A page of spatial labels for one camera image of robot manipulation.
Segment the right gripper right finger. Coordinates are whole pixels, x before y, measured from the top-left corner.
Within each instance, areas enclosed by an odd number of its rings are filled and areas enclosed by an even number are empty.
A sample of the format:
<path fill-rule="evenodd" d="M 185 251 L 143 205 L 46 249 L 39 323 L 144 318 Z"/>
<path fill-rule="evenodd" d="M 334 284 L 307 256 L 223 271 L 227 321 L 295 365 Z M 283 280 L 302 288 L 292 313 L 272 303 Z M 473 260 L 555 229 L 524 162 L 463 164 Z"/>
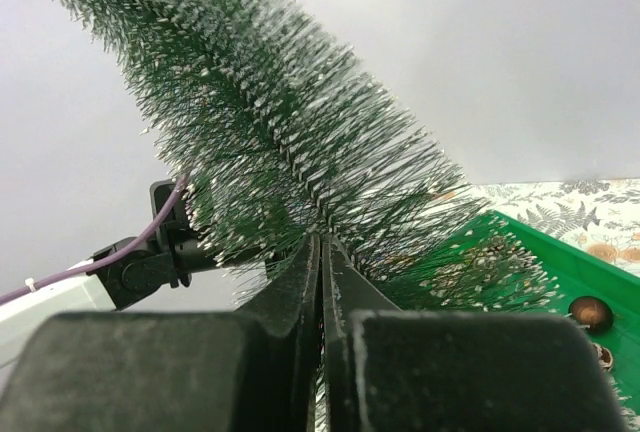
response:
<path fill-rule="evenodd" d="M 585 334 L 543 314 L 400 310 L 322 242 L 331 431 L 622 431 Z"/>

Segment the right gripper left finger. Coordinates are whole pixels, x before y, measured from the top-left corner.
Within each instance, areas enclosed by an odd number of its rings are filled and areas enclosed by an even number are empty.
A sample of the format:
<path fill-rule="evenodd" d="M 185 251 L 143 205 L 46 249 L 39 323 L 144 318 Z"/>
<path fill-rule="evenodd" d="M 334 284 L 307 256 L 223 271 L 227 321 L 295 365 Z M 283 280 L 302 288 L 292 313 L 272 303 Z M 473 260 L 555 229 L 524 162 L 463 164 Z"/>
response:
<path fill-rule="evenodd" d="M 310 431 L 321 241 L 231 312 L 64 313 L 27 342 L 5 431 Z"/>

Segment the green plastic tray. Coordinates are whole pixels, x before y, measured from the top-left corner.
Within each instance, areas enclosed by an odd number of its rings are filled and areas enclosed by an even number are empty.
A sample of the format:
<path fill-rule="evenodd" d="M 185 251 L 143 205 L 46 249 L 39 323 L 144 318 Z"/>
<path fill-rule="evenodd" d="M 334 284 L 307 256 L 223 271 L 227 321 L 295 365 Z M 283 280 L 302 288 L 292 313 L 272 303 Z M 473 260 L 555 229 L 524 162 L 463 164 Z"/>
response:
<path fill-rule="evenodd" d="M 444 239 L 432 255 L 375 285 L 405 310 L 551 313 L 569 318 L 608 348 L 605 371 L 630 431 L 639 428 L 639 280 L 611 264 L 495 211 Z M 591 335 L 568 313 L 581 296 L 605 301 L 613 327 Z"/>

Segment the small frosted christmas tree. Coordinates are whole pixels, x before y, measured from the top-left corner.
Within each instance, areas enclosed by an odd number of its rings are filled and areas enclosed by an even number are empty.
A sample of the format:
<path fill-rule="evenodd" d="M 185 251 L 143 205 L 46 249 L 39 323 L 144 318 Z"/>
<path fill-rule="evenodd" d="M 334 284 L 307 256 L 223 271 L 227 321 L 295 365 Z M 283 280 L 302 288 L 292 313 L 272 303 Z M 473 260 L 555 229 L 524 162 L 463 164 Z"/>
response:
<path fill-rule="evenodd" d="M 58 0 L 116 55 L 198 245 L 278 276 L 311 235 L 404 309 L 522 312 L 558 286 L 459 165 L 295 0 Z"/>

